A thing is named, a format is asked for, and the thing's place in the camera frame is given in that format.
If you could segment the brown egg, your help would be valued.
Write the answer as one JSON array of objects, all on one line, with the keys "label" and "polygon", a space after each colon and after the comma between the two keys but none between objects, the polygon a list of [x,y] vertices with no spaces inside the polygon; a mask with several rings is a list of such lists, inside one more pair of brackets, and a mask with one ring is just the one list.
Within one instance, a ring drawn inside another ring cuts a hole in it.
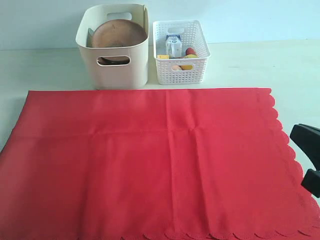
[{"label": "brown egg", "polygon": [[173,71],[182,71],[182,68],[179,65],[172,66]]}]

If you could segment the steel table knife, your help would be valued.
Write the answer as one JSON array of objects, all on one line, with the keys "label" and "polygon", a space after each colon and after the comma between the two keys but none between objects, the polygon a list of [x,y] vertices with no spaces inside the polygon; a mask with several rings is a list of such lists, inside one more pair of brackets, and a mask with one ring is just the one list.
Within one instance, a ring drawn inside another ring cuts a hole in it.
[{"label": "steel table knife", "polygon": [[94,35],[94,31],[91,28],[88,28],[87,38],[86,38],[86,47],[87,48],[92,47],[93,35]]}]

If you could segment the yellow lemon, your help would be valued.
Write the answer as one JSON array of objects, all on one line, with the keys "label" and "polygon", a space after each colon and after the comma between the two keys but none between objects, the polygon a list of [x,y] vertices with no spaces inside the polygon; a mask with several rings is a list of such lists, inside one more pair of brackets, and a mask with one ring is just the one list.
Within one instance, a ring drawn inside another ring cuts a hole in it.
[{"label": "yellow lemon", "polygon": [[[184,59],[194,59],[194,58],[198,58],[198,56],[196,54],[188,54],[186,56],[183,57]],[[180,65],[180,68],[183,71],[189,71],[193,69],[192,65]]]}]

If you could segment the wooden chopstick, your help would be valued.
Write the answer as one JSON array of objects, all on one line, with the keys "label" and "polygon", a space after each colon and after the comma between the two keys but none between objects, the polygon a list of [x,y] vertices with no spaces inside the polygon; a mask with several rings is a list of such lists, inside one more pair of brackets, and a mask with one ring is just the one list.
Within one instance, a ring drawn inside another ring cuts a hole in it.
[{"label": "wooden chopstick", "polygon": [[146,7],[146,5],[143,5],[143,29],[146,29],[146,26],[147,26],[146,12],[147,12],[147,7]]}]

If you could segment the dark wooden spoon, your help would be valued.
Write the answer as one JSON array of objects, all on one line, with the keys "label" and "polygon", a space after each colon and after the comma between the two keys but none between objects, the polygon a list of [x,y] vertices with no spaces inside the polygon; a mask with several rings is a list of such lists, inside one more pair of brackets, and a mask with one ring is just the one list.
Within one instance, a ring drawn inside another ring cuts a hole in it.
[{"label": "dark wooden spoon", "polygon": [[101,66],[127,65],[130,59],[126,56],[98,57],[97,63]]}]

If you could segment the red table cloth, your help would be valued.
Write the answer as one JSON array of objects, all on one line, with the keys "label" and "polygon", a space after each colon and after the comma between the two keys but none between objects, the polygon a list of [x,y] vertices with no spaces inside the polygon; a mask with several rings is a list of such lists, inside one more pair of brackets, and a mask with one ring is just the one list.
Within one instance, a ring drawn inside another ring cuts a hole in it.
[{"label": "red table cloth", "polygon": [[317,240],[269,88],[30,91],[0,154],[3,240]]}]

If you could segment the blue white milk carton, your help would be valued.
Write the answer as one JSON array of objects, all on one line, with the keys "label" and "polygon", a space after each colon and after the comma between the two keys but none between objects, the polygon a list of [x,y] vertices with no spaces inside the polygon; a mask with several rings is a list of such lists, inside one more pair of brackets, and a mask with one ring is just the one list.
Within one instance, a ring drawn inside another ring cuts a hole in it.
[{"label": "blue white milk carton", "polygon": [[182,56],[181,36],[178,34],[167,35],[165,39],[165,49],[166,54],[170,58],[180,58]]}]

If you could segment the red sausage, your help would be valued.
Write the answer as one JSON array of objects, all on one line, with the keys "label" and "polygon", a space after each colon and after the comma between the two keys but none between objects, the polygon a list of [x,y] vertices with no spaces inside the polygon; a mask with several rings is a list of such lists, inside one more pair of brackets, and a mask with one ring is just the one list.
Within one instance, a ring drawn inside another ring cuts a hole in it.
[{"label": "red sausage", "polygon": [[197,55],[197,53],[196,53],[196,51],[192,48],[192,47],[189,47],[189,48],[187,48],[186,49],[186,51],[185,51],[185,55],[187,56],[187,55]]}]

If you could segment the large cream plastic bin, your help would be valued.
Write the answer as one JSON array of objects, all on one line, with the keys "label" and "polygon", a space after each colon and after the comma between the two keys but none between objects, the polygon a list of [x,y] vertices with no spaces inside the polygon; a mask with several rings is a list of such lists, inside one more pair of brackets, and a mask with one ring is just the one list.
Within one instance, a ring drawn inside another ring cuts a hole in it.
[{"label": "large cream plastic bin", "polygon": [[[110,20],[130,20],[143,27],[143,5],[101,4],[88,8],[81,19],[75,41],[78,45],[82,60],[92,78],[95,89],[139,89],[148,81],[149,60],[149,17],[144,29],[147,39],[135,46],[129,47],[87,47],[87,32],[94,32],[102,24]],[[99,57],[128,57],[126,65],[99,65]]]}]

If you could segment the small white perforated basket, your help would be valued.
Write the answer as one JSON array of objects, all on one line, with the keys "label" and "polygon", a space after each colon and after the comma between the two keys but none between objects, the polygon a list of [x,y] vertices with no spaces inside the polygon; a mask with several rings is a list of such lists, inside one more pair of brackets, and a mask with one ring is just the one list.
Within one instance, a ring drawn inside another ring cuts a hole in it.
[{"label": "small white perforated basket", "polygon": [[[180,35],[182,56],[157,59],[157,55],[167,55],[166,36]],[[193,48],[198,58],[186,59],[186,49]],[[211,56],[208,44],[198,20],[161,20],[153,23],[153,57],[157,80],[162,85],[199,84],[203,81],[207,62]],[[192,65],[192,70],[172,70],[172,66]]]}]

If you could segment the yellow cheese wedge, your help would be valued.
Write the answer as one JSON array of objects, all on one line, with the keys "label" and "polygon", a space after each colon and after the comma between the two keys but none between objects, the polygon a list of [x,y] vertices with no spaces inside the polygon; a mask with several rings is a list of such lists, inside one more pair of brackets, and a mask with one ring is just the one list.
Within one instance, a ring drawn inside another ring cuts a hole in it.
[{"label": "yellow cheese wedge", "polygon": [[169,55],[159,54],[157,55],[157,59],[159,60],[168,60],[170,57]]}]

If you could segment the brown wooden plate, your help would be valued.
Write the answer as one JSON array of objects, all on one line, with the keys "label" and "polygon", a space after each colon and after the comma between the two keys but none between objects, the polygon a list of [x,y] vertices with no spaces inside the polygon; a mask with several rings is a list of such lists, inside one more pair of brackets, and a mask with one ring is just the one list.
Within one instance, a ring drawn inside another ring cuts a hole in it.
[{"label": "brown wooden plate", "polygon": [[148,38],[144,28],[127,19],[114,19],[101,24],[93,33],[93,48],[132,47]]}]

